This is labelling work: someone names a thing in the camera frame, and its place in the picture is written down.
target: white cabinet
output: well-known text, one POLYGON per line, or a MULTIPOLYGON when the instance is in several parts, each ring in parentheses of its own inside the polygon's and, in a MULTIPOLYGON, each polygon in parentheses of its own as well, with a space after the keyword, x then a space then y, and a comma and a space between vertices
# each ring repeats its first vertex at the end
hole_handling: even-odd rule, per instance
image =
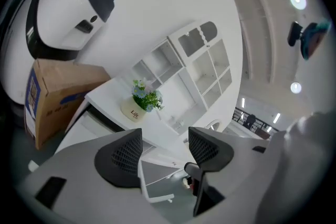
POLYGON ((232 83, 229 61, 217 27, 209 19, 194 22, 168 36, 121 76, 152 81, 163 95, 159 118, 181 135, 193 126, 232 83))
POLYGON ((168 38, 186 66, 221 39, 217 27, 209 19, 193 22, 168 38))
POLYGON ((180 58, 166 39, 120 77, 124 86, 130 90, 130 93, 133 87, 133 80, 143 78, 151 81, 152 87, 157 90, 182 68, 183 65, 180 58))

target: potted plant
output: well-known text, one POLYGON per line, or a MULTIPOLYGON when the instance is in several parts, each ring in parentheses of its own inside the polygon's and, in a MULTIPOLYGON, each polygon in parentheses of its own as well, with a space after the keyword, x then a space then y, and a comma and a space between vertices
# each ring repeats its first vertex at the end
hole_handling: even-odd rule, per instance
POLYGON ((162 95, 152 88, 150 81, 146 81, 146 79, 134 80, 133 83, 132 97, 121 103, 121 112, 126 117, 131 121, 138 122, 154 108, 163 109, 162 95))

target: blue label on box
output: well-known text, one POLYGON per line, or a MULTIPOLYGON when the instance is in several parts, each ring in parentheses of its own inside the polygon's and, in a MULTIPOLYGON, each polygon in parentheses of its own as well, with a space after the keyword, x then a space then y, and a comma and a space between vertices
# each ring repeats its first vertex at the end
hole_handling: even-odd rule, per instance
POLYGON ((40 88, 40 85, 38 84, 35 71, 32 68, 30 75, 29 75, 27 89, 26 89, 25 104, 30 114, 31 113, 34 114, 34 117, 36 117, 37 103, 40 97, 40 93, 41 93, 41 88, 40 88))
POLYGON ((89 91, 69 95, 67 97, 64 97, 59 103, 60 104, 66 104, 66 103, 74 101, 78 98, 83 98, 88 92, 89 91))

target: white desk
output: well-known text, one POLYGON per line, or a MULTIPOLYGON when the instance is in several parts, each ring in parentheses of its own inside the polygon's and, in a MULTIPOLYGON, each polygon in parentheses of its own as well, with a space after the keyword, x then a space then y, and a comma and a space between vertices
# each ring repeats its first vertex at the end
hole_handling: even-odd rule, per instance
POLYGON ((100 124, 89 112, 85 112, 69 129, 67 135, 63 138, 55 151, 55 154, 71 145, 86 142, 108 134, 111 130, 100 124))
POLYGON ((178 134, 160 120, 157 113, 147 113, 141 122, 135 123, 128 119, 120 110, 120 104, 131 96, 125 91, 118 79, 111 79, 89 92, 85 99, 104 116, 125 130, 141 128, 142 138, 146 142, 164 148, 186 162, 194 161, 190 151, 185 147, 178 134))

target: ceiling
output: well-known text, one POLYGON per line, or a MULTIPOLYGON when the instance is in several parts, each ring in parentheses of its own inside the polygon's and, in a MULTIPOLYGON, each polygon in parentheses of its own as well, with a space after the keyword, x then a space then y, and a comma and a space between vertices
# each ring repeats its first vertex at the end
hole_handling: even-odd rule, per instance
POLYGON ((293 94, 290 85, 297 81, 297 70, 302 58, 299 46, 289 47, 287 36, 291 23, 299 22, 307 26, 310 22, 320 22, 329 18, 321 0, 307 0, 304 10, 294 8, 290 0, 235 0, 240 16, 243 35, 243 71, 241 91, 245 80, 262 85, 264 89, 274 90, 273 95, 265 97, 265 91, 250 92, 251 97, 281 108, 291 117, 311 112, 309 100, 302 88, 300 94, 293 94), (281 99, 290 100, 286 105, 281 99))

